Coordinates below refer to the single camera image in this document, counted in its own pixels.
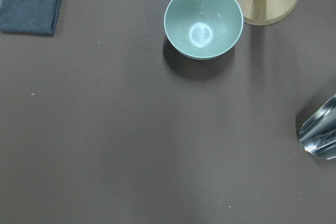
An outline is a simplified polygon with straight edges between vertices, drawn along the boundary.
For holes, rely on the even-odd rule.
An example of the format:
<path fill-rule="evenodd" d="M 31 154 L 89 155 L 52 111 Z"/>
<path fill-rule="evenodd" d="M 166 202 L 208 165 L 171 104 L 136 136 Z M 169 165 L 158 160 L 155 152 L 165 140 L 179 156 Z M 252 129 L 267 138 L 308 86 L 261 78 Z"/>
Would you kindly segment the mint green bowl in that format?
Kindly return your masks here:
<path fill-rule="evenodd" d="M 208 60 L 236 45 L 244 17 L 237 0 L 171 0 L 163 25 L 167 39 L 179 53 Z"/>

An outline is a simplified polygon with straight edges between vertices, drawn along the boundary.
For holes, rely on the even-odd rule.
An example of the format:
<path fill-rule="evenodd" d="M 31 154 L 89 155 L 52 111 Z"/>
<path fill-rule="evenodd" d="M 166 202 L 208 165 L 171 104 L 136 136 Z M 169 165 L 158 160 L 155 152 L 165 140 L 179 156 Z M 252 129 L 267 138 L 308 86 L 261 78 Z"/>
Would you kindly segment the metal scoop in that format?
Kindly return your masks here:
<path fill-rule="evenodd" d="M 335 96 L 302 125 L 298 140 L 304 150 L 326 160 L 335 158 Z"/>

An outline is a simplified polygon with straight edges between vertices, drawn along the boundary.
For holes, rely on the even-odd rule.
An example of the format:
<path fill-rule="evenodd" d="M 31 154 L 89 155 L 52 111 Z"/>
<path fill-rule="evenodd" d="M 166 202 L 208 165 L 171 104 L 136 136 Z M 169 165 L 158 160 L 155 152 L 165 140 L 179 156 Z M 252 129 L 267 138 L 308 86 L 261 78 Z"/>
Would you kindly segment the grey folded cloth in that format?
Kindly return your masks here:
<path fill-rule="evenodd" d="M 52 36 L 61 0 L 1 0 L 1 32 Z"/>

